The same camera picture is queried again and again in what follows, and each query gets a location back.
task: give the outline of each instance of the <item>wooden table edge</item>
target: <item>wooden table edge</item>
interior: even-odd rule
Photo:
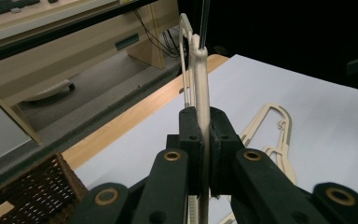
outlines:
[[[208,74],[225,63],[228,59],[228,57],[218,54],[210,55],[207,60]],[[104,148],[118,140],[118,138],[127,131],[173,100],[180,94],[179,92],[182,88],[183,77],[180,75],[124,113],[104,124],[103,127],[94,133],[91,133],[83,140],[65,150],[62,153],[63,157],[71,169],[77,169]]]

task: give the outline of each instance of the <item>screw hole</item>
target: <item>screw hole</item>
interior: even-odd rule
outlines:
[[[95,195],[95,203],[104,206],[114,203],[118,198],[118,191],[116,189],[103,189]]]
[[[261,155],[254,151],[247,151],[243,153],[243,157],[245,157],[249,161],[260,161],[261,159]]]
[[[352,206],[356,203],[354,197],[345,189],[329,188],[326,194],[332,201],[342,205]]]
[[[180,154],[175,151],[170,151],[164,154],[164,158],[167,161],[177,161],[180,159]]]

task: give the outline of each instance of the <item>white table surface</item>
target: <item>white table surface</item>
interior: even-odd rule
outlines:
[[[209,75],[211,106],[226,112],[237,134],[263,104],[274,102],[291,115],[289,161],[297,185],[312,192],[335,182],[358,192],[358,90],[339,86],[235,55]],[[166,135],[179,132],[183,95],[76,169],[92,189],[105,182],[132,186],[150,172],[165,148]],[[249,147],[276,146],[278,114],[268,114]],[[227,197],[211,200],[210,223],[230,212]]]

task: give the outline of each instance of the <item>black background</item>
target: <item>black background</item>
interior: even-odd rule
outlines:
[[[196,34],[201,0],[178,0]],[[358,59],[358,1],[217,1],[210,4],[210,54],[240,54],[358,89],[346,66]]]

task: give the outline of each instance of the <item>wicker basket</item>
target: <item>wicker basket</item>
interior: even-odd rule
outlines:
[[[67,223],[88,190],[59,152],[0,188],[0,204],[13,208],[0,223]]]

